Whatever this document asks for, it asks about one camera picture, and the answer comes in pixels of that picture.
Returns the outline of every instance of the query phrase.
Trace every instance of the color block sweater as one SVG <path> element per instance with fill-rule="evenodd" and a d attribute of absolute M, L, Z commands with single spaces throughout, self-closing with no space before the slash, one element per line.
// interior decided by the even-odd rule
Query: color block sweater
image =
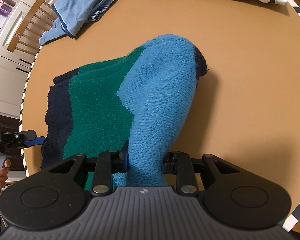
<path fill-rule="evenodd" d="M 184 124 L 198 79 L 207 71 L 196 46 L 168 34 L 125 57 L 54 78 L 41 168 L 76 153 L 89 158 L 119 150 L 128 139 L 129 169 L 113 175 L 114 185 L 165 185 L 161 163 Z"/>

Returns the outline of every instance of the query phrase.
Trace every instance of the table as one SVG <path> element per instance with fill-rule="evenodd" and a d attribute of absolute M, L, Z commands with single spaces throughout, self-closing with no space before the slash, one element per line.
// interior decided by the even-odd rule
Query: table
<path fill-rule="evenodd" d="M 212 153 L 283 186 L 291 196 L 285 228 L 300 214 L 300 17 L 290 6 L 238 0 L 117 0 L 76 39 L 45 45 L 32 65 L 22 130 L 46 136 L 53 78 L 121 57 L 158 35 L 192 41 L 209 67 L 172 150 Z M 24 150 L 27 174 L 40 147 Z"/>

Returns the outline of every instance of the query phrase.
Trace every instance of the chair backrest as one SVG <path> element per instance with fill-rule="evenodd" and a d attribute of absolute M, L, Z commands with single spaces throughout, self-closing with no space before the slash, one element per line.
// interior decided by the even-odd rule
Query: chair backrest
<path fill-rule="evenodd" d="M 36 0 L 13 35 L 7 50 L 14 52 L 16 49 L 35 56 L 39 51 L 39 39 L 56 19 L 51 5 L 45 0 Z"/>

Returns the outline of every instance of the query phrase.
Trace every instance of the white logo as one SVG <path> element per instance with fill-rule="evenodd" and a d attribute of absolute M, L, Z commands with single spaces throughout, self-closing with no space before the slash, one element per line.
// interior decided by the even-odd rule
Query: white logo
<path fill-rule="evenodd" d="M 145 194 L 147 194 L 150 191 L 147 190 L 146 188 L 143 188 L 142 190 L 139 190 L 139 192 L 142 193 L 143 195 L 145 195 Z"/>

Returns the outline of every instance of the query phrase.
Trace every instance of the denim clothing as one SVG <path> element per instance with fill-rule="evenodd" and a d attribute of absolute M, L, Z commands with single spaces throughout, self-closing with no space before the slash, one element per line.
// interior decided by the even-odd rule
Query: denim clothing
<path fill-rule="evenodd" d="M 114 0 L 58 0 L 52 7 L 58 18 L 39 39 L 40 46 L 63 35 L 74 38 L 84 23 L 97 22 Z"/>

